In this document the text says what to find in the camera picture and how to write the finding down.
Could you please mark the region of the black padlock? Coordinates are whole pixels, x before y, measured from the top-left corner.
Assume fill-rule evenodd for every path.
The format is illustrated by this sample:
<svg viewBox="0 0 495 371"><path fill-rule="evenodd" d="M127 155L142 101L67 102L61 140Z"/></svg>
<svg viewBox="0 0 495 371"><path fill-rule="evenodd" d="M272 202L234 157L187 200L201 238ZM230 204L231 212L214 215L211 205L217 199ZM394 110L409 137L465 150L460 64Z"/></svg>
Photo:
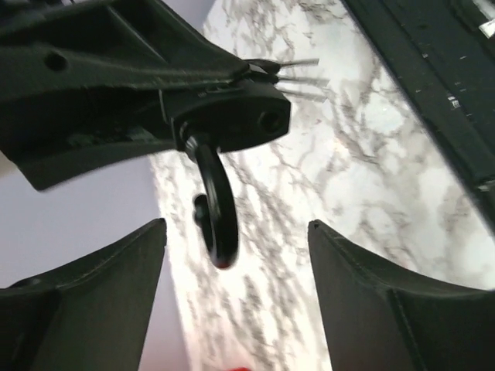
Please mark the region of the black padlock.
<svg viewBox="0 0 495 371"><path fill-rule="evenodd" d="M238 256L237 211L221 153L263 145L288 133L291 104L270 83L242 80L203 91L161 92L176 150L200 171L205 191L193 200L212 264L232 266Z"/></svg>

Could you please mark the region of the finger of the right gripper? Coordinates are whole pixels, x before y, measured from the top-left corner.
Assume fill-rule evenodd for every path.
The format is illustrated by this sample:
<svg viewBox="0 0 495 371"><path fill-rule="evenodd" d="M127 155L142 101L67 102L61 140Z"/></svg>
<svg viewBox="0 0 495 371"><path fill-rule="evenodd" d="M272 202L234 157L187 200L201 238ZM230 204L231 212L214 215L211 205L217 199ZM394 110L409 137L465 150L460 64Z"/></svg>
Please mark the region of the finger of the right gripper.
<svg viewBox="0 0 495 371"><path fill-rule="evenodd" d="M69 90L185 90L248 64L162 1L3 1L1 101Z"/></svg>
<svg viewBox="0 0 495 371"><path fill-rule="evenodd" d="M1 118L1 151L31 186L44 191L80 175L129 159L173 150L160 115L107 115L84 123Z"/></svg>

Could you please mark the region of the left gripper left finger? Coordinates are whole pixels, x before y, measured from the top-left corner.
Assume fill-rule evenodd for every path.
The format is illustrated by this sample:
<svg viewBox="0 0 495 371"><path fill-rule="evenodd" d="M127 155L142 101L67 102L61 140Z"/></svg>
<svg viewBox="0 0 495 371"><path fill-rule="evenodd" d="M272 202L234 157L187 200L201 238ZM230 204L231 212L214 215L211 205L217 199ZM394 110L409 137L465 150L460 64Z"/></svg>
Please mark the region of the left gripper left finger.
<svg viewBox="0 0 495 371"><path fill-rule="evenodd" d="M1 290L3 370L137 370L166 245L155 219Z"/></svg>

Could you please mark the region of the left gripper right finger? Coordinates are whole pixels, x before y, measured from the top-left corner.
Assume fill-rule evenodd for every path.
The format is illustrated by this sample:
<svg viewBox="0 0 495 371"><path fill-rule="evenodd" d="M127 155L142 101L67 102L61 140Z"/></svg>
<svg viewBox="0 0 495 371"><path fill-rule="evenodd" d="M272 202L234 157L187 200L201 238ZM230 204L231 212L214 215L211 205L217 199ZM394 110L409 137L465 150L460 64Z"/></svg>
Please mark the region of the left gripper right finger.
<svg viewBox="0 0 495 371"><path fill-rule="evenodd" d="M320 220L309 253L334 370L492 370L494 293L403 268Z"/></svg>

